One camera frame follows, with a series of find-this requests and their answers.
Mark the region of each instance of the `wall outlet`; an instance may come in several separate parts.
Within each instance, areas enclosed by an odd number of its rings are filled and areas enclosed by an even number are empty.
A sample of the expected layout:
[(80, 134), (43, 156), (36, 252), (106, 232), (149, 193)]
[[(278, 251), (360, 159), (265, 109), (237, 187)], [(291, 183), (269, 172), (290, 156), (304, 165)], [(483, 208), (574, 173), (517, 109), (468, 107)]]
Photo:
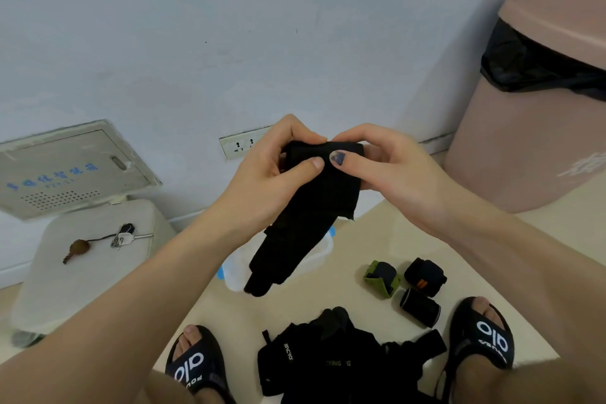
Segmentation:
[(231, 160), (232, 158), (239, 158), (246, 155), (246, 152), (253, 148), (255, 142), (261, 139), (263, 134), (269, 131), (269, 128), (271, 128), (271, 126), (265, 126), (251, 131), (243, 131), (241, 133), (219, 138), (221, 148), (225, 154), (225, 159)]

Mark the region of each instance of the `pink trash can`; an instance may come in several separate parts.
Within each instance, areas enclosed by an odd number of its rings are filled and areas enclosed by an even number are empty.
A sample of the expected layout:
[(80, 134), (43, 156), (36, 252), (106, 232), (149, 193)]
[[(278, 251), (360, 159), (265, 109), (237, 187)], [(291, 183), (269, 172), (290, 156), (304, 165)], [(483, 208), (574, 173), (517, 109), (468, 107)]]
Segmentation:
[[(606, 69), (605, 0), (506, 0), (499, 17), (555, 52)], [(550, 203), (606, 168), (606, 102), (569, 89), (505, 92), (482, 77), (444, 169), (509, 212)]]

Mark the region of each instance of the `trash bag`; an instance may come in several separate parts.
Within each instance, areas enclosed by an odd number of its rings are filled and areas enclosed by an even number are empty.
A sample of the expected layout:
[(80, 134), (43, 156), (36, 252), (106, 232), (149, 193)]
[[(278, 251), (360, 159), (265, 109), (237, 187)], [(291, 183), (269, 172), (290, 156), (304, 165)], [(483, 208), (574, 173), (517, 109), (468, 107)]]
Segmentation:
[(499, 19), (482, 55), (482, 75), (505, 92), (567, 88), (606, 101), (606, 71), (529, 39)]

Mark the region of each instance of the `painted fingernail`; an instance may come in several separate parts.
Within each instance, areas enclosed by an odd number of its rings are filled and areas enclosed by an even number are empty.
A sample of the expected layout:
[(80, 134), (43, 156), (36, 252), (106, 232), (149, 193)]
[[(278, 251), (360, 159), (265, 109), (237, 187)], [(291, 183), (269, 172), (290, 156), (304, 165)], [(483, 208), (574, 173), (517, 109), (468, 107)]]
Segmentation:
[(330, 154), (330, 159), (339, 166), (343, 164), (344, 158), (345, 154), (343, 152), (334, 151)]
[(322, 168), (322, 166), (324, 166), (324, 160), (322, 160), (322, 157), (313, 157), (312, 163), (317, 169), (320, 169)]

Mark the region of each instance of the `slide sandal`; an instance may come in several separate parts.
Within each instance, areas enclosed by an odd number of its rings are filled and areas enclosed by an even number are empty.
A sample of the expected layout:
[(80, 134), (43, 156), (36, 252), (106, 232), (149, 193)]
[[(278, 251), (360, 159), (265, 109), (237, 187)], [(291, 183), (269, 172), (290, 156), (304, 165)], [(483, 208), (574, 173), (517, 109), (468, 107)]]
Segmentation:
[(442, 402), (449, 402), (457, 367), (469, 355), (485, 356), (499, 369), (513, 367), (513, 335), (505, 318), (492, 304), (490, 305), (501, 317), (505, 327), (502, 329), (472, 308), (474, 299), (475, 297), (467, 297), (454, 311), (450, 324), (449, 358), (435, 393)]
[(227, 404), (235, 404), (227, 386), (225, 363), (219, 342), (205, 327), (197, 326), (202, 339), (192, 345), (184, 354), (172, 361), (177, 339), (170, 349), (164, 373), (182, 383), (195, 394), (202, 388), (213, 388)]

